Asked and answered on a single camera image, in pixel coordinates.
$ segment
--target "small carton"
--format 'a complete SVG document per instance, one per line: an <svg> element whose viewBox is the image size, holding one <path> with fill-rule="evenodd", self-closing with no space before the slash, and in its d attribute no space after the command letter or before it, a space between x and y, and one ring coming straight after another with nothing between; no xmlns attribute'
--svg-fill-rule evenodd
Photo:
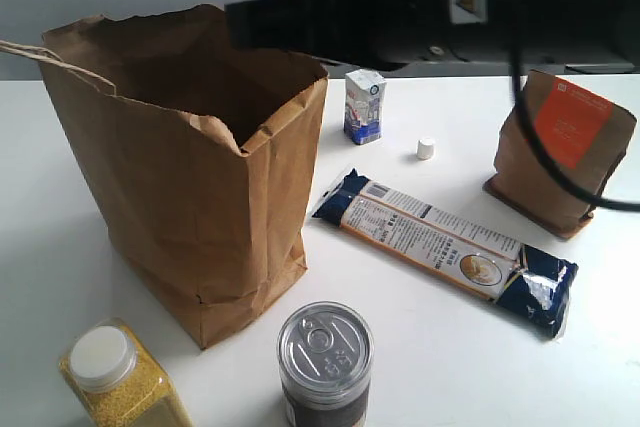
<svg viewBox="0 0 640 427"><path fill-rule="evenodd" d="M345 76L347 99L344 132L358 145L378 140L382 135L381 113L386 81L371 70L356 70Z"/></svg>

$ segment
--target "table surface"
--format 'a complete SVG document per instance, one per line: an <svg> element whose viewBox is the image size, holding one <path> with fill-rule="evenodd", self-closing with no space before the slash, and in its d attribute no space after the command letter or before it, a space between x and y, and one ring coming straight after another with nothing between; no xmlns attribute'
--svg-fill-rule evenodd
<svg viewBox="0 0 640 427"><path fill-rule="evenodd" d="M640 114L640 77L571 78ZM201 352L113 251L40 82L0 82L0 412L3 425L85 427L58 356L98 321L125 319L173 378L196 426L284 427L275 342L318 300L346 303L375 337L368 427L640 425L633 245L640 215L604 210L570 242L485 194L506 78L392 80L383 137L342 133L331 81L311 202L347 165L441 209L577 262L567 330L543 342L508 314L309 220L309 271L258 321ZM436 157L415 159L419 137ZM606 193L640 198L638 136Z"/></svg>

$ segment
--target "white lid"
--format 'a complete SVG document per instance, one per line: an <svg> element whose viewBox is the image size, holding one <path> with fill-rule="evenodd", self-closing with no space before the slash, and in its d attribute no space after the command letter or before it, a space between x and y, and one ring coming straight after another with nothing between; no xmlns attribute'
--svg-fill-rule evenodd
<svg viewBox="0 0 640 427"><path fill-rule="evenodd" d="M430 137L423 137L418 141L416 156L420 160L429 160L436 151L436 141Z"/></svg>
<svg viewBox="0 0 640 427"><path fill-rule="evenodd" d="M136 348L123 331L96 327L71 349L69 368L82 390L100 393L116 387L136 366Z"/></svg>

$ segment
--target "can lid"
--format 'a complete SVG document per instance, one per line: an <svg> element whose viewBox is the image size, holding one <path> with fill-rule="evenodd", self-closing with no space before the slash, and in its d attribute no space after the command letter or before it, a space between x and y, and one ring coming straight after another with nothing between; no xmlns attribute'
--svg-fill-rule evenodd
<svg viewBox="0 0 640 427"><path fill-rule="evenodd" d="M81 389L107 392L128 377L136 358L135 345L127 334L104 325L78 339L69 354L69 369Z"/></svg>
<svg viewBox="0 0 640 427"><path fill-rule="evenodd" d="M365 321L334 302L301 308L278 337L285 386L292 395L314 403L334 404L360 395L368 385L372 356Z"/></svg>

